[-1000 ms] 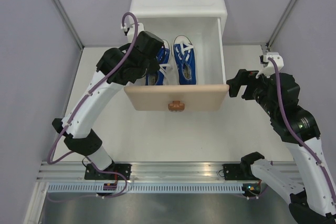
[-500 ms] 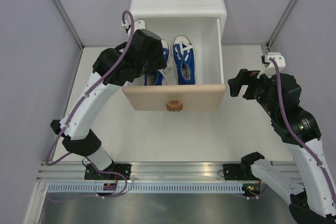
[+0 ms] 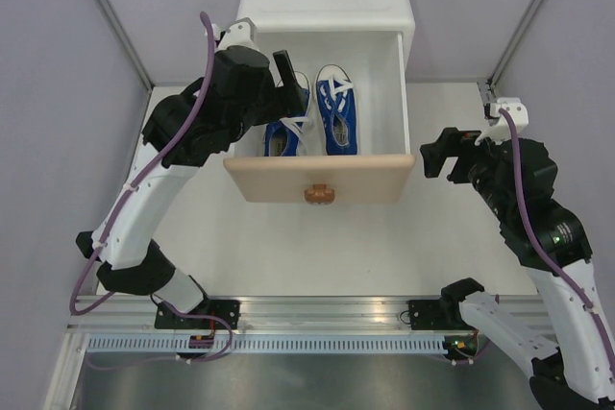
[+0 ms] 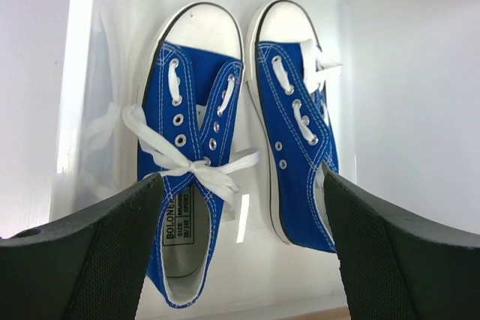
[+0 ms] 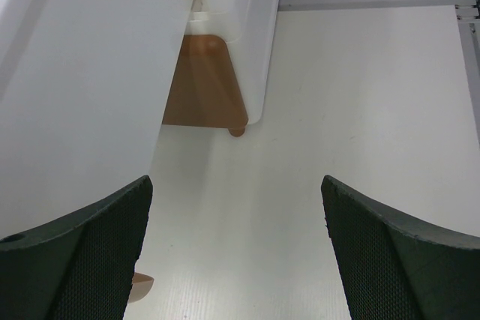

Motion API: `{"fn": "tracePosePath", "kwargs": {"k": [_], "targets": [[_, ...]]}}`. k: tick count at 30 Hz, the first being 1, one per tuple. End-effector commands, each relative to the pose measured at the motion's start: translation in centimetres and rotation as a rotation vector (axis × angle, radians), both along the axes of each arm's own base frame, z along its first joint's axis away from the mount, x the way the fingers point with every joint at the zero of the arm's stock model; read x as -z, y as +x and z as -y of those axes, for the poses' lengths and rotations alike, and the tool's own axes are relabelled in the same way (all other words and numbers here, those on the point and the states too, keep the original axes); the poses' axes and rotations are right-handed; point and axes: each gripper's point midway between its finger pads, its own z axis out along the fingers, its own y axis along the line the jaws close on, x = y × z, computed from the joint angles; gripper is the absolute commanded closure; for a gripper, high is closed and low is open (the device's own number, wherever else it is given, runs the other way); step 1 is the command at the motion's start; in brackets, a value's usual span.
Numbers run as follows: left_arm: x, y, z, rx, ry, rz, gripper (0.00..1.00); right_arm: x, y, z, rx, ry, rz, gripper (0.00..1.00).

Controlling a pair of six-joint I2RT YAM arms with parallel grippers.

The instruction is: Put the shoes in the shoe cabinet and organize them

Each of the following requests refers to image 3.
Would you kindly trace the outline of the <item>blue sneaker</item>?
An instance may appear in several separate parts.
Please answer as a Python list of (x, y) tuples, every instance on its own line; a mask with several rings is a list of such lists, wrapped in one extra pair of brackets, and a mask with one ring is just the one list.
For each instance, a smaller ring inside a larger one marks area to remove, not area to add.
[(329, 156), (354, 156), (358, 153), (357, 103), (355, 86), (348, 74), (336, 64), (325, 65), (315, 82)]
[(312, 125), (308, 115), (311, 100), (309, 81), (302, 72), (295, 72), (295, 77), (301, 88), (303, 111), (297, 116), (285, 117), (266, 126), (263, 138), (265, 157), (297, 157), (308, 154), (306, 134)]

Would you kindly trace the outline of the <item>beige drawer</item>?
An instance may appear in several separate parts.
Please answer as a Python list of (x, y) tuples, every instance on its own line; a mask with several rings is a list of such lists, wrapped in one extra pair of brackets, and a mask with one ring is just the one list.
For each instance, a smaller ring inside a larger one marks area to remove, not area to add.
[(399, 200), (415, 157), (410, 149), (405, 56), (396, 32), (265, 32), (260, 51), (286, 50), (295, 70), (315, 83), (322, 67), (340, 66), (355, 86), (355, 156), (329, 156), (320, 120), (307, 129), (307, 156), (265, 157), (264, 129), (254, 127), (223, 164), (251, 203), (305, 203), (304, 191), (323, 183), (336, 204), (390, 204)]

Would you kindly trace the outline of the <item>bear knob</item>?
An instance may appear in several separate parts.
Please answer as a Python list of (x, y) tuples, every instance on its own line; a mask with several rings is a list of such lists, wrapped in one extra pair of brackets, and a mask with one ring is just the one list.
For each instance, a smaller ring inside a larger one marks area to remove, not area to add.
[(309, 205), (330, 205), (335, 201), (335, 191), (326, 184), (313, 184), (304, 191), (304, 199)]

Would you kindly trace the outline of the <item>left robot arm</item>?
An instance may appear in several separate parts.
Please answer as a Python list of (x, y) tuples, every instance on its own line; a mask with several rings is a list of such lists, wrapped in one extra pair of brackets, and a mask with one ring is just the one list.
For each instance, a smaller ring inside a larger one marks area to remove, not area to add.
[(127, 183), (98, 229), (76, 243), (99, 262), (109, 293), (155, 296), (187, 328), (209, 320), (202, 287), (178, 269), (153, 236), (168, 208), (208, 159), (229, 150), (256, 126), (295, 116), (302, 93), (291, 60), (281, 50), (267, 58), (232, 45), (208, 59), (205, 76), (160, 100), (141, 131)]

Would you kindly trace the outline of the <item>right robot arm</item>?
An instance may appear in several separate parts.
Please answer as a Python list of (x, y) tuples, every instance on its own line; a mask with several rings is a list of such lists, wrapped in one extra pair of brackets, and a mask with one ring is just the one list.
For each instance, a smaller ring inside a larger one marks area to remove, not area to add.
[(424, 173), (471, 184), (499, 221), (506, 246), (525, 268), (544, 303), (556, 339), (550, 341), (496, 303), (468, 277), (441, 291), (438, 315), (450, 328), (487, 337), (528, 378), (543, 409), (614, 406), (614, 338), (596, 290), (592, 249), (578, 217), (553, 197), (557, 166), (543, 143), (519, 138), (496, 144), (477, 131), (446, 128), (420, 148)]

